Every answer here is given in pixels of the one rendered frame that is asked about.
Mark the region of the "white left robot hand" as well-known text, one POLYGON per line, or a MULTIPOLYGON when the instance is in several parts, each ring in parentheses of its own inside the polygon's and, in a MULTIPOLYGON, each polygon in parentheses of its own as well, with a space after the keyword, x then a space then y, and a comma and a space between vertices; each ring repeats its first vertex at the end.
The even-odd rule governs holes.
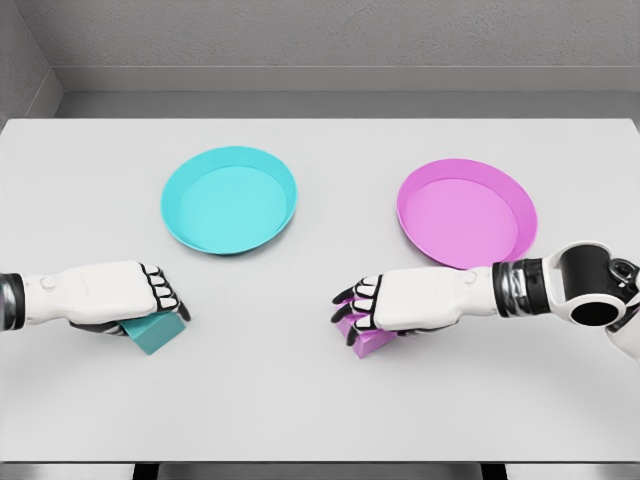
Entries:
POLYGON ((62 274, 63 317, 92 333, 124 336, 122 321, 156 313, 191 315, 164 271, 133 260, 76 267, 62 274))

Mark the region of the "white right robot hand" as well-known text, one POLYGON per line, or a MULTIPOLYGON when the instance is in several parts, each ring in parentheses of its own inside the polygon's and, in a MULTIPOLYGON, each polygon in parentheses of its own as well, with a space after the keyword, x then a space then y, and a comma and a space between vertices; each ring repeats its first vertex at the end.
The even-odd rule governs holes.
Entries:
POLYGON ((374 331, 402 336, 431 332, 455 325, 461 317, 461 273, 439 267, 391 270, 364 277, 337 294, 338 307, 330 321, 351 318, 346 344, 374 331))

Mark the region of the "teal block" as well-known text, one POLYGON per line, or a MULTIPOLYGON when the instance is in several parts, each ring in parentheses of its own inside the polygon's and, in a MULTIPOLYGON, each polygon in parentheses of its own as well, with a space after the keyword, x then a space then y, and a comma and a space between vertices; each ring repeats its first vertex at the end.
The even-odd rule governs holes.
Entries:
POLYGON ((185 329, 175 312, 158 312, 119 322, 127 336, 147 355, 152 355, 185 329))

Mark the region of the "pink block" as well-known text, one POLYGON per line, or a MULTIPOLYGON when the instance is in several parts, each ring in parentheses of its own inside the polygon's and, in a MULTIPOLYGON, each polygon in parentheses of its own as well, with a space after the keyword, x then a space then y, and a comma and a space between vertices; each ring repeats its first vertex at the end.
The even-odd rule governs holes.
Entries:
MULTIPOLYGON (((337 325, 338 330, 348 339, 352 325, 360 318, 368 315, 372 310, 374 301, 371 299, 348 299, 347 301, 335 304, 339 310, 344 310, 345 314, 340 317, 339 321, 333 321, 337 325), (350 306, 352 303, 363 303, 364 307, 353 310, 350 306)), ((353 352, 359 357, 364 358, 367 355, 378 350, 397 337, 396 332, 384 330, 367 330, 359 333, 354 343, 351 345, 353 352)))

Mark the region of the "pink plate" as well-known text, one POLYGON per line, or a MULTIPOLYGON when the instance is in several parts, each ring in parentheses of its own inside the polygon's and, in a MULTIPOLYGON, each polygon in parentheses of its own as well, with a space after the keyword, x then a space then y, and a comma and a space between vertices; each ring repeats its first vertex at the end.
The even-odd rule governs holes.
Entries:
POLYGON ((441 159, 414 170, 399 188, 396 212, 418 250, 463 270, 522 258, 538 231, 536 208, 520 183, 470 159, 441 159))

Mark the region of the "teal plate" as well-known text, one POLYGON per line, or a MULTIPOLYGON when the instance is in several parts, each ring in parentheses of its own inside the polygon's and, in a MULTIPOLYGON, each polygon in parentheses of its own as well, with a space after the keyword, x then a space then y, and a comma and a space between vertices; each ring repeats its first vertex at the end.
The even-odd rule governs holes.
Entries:
POLYGON ((161 195, 163 223, 183 245, 208 254, 254 250, 292 219, 298 188, 291 170, 257 148, 205 151, 178 167, 161 195))

